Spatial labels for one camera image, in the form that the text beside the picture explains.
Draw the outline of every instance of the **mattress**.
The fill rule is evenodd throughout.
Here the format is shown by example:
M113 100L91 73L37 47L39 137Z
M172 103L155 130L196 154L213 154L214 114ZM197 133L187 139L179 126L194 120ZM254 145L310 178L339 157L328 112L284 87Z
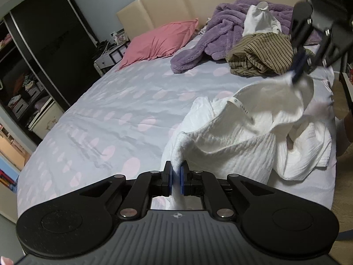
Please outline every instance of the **mattress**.
M185 48L193 47L200 36ZM232 75L225 61L203 60L184 74L173 74L170 59L141 61L120 71L116 65L98 80L46 135L18 180L18 214L57 196L114 174L134 179L160 167L167 141L198 96L232 96L262 77ZM271 174L269 185L332 205L335 186L335 123L330 86L332 69L317 68L308 110L330 129L334 145L327 168L316 168L302 182ZM159 199L158 205L165 200Z

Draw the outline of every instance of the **gray ribbed panel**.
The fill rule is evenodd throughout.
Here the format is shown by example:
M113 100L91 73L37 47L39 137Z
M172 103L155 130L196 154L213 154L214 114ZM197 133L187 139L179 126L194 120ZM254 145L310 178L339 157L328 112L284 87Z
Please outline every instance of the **gray ribbed panel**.
M267 256L246 243L237 227L204 211L150 210L138 221L122 223L102 247L71 260L27 256L20 265L334 265L329 256L288 261Z

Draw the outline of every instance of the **clothing label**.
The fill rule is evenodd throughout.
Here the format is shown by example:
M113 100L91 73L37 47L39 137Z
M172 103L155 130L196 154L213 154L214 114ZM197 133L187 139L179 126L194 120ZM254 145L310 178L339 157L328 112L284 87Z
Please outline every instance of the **clothing label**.
M229 98L228 101L231 102L232 104L235 104L239 109L241 109L241 110L245 113L245 115L246 115L249 119L251 119L251 121L253 121L253 118L251 117L251 115L249 114L249 112L246 110L246 108L244 107L244 105L242 104L241 101L239 101L239 100L238 100L237 98L235 98L235 97Z

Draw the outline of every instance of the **black wardrobe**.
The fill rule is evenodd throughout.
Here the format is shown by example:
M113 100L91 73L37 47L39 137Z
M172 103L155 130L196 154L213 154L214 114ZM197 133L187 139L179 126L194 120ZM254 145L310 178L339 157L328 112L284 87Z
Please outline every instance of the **black wardrobe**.
M97 39L73 0L24 0L4 17L4 23L13 38L8 48L15 51L0 62L2 81L9 80L10 72L15 80L17 74L28 71L42 86L38 98L49 95L66 111L100 78L92 60ZM1 70L5 64L8 69ZM26 128L31 111L25 117L13 115L6 104L10 97L3 96L2 106L38 144L40 140Z

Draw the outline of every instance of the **bed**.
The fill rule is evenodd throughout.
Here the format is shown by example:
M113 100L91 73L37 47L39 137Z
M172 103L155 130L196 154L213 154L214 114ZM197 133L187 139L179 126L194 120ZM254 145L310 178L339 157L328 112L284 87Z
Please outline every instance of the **bed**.
M117 13L130 39L165 23L199 18L203 25L216 5L235 0L135 0ZM298 0L268 0L294 5ZM193 47L200 36L185 48ZM233 95L262 77L232 75L225 61L203 61L173 74L171 57L113 67L65 114L38 146L18 180L18 215L47 200L111 175L127 179L159 169L161 155L194 99ZM331 208L336 174L335 122L331 68L312 76L315 94L308 106L328 126L332 149L327 168L316 168L302 182L271 174L269 185ZM163 207L163 198L154 201Z

